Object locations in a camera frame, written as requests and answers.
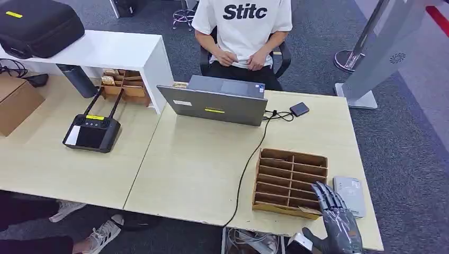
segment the yellow label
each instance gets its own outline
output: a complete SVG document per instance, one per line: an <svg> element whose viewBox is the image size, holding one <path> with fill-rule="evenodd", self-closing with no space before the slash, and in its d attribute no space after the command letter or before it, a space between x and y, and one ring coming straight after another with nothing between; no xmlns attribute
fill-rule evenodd
<svg viewBox="0 0 449 254"><path fill-rule="evenodd" d="M204 110L208 111L208 112L213 112L213 113L224 113L224 111L220 111L220 110L210 110L208 108L205 108Z"/></svg>
<svg viewBox="0 0 449 254"><path fill-rule="evenodd" d="M6 12L6 14L8 14L9 16L18 17L18 18L23 17L23 15L20 15L20 14L14 13L14 12Z"/></svg>
<svg viewBox="0 0 449 254"><path fill-rule="evenodd" d="M98 115L87 115L87 119L95 119L95 120L103 120L104 116L98 116Z"/></svg>

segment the black pants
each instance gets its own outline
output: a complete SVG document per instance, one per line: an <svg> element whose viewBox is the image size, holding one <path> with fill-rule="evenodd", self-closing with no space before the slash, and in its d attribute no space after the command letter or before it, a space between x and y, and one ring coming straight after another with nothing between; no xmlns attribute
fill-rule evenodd
<svg viewBox="0 0 449 254"><path fill-rule="evenodd" d="M277 81L273 70L269 66L252 71L235 66L225 67L215 61L211 64L206 76L263 83L266 90L282 91L281 84Z"/></svg>
<svg viewBox="0 0 449 254"><path fill-rule="evenodd" d="M59 210L56 201L30 201L0 193L0 231L25 221L49 218ZM1 254L71 254L70 237L48 237L35 240L0 240Z"/></svg>

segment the chair base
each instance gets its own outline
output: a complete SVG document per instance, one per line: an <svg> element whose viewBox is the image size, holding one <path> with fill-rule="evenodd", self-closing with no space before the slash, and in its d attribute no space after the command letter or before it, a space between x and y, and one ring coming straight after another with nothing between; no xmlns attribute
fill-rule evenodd
<svg viewBox="0 0 449 254"><path fill-rule="evenodd" d="M195 11L185 9L185 10L177 10L175 13L173 13L173 30L177 28L176 24L178 22L180 23L187 23L188 30L193 31L192 27L192 21L193 17L195 16Z"/></svg>
<svg viewBox="0 0 449 254"><path fill-rule="evenodd" d="M362 62L362 60L365 58L365 54L360 54L359 58L357 59L355 65L353 68L347 67L346 62L349 59L349 56L351 55L352 50L342 50L335 54L334 56L334 65L347 73L353 73L355 72L355 69L357 66Z"/></svg>

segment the wooden crate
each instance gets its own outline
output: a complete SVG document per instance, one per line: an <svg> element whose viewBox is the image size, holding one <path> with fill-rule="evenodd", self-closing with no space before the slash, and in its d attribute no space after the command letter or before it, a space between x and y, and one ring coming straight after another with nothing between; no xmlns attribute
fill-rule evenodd
<svg viewBox="0 0 449 254"><path fill-rule="evenodd" d="M256 169L253 210L316 220L321 216L312 183L327 182L327 158L261 149Z"/></svg>

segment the robotic hand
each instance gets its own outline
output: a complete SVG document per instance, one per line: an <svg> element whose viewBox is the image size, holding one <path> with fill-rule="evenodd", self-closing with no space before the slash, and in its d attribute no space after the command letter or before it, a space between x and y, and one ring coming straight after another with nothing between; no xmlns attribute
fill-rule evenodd
<svg viewBox="0 0 449 254"><path fill-rule="evenodd" d="M312 188L318 196L327 238L319 239L308 228L302 229L304 236L323 254L362 253L357 222L342 197L320 182L312 184Z"/></svg>

